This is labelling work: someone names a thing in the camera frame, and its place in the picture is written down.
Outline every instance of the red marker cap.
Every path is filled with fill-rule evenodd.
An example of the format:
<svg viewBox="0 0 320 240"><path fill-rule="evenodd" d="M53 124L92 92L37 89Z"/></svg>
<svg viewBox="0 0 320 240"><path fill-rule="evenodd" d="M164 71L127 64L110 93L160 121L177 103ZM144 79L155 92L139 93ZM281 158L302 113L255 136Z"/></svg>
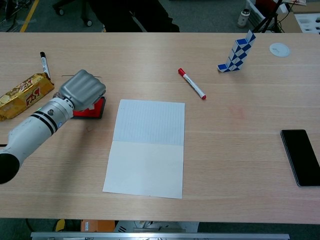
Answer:
<svg viewBox="0 0 320 240"><path fill-rule="evenodd" d="M182 68L178 69L178 73L183 77L186 73Z"/></svg>

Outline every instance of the white paper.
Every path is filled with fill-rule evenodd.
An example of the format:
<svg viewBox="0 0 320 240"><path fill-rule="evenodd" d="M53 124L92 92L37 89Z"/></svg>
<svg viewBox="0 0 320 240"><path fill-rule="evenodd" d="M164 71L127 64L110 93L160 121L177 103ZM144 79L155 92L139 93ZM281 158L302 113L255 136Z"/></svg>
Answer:
<svg viewBox="0 0 320 240"><path fill-rule="evenodd" d="M103 192L182 198L185 104L121 100Z"/></svg>

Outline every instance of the black marker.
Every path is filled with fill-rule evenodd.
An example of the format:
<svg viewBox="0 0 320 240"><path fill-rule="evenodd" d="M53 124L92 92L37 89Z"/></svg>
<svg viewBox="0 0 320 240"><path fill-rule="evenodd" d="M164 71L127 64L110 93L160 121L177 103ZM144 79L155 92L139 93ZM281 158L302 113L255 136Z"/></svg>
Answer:
<svg viewBox="0 0 320 240"><path fill-rule="evenodd" d="M46 54L45 54L43 51L41 51L41 52L40 52L40 56L41 56L43 71L44 71L44 72L48 75L48 77L50 78L50 73L49 73L49 68L48 68L48 64L47 64Z"/></svg>

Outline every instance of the white round sticker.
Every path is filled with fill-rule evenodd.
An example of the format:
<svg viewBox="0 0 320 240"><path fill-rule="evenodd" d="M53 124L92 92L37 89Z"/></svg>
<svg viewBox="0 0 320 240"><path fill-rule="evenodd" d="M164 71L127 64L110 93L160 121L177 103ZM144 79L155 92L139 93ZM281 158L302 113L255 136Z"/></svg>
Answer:
<svg viewBox="0 0 320 240"><path fill-rule="evenodd" d="M280 58L288 57L291 53L290 48L287 45L280 42L271 44L269 49L273 55Z"/></svg>

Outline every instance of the gold snack package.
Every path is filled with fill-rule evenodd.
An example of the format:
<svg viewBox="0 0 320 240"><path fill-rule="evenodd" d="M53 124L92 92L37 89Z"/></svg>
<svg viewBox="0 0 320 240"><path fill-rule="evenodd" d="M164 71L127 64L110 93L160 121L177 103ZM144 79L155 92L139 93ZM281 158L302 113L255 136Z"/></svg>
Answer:
<svg viewBox="0 0 320 240"><path fill-rule="evenodd" d="M0 121L13 119L55 86L45 73L36 73L0 97Z"/></svg>

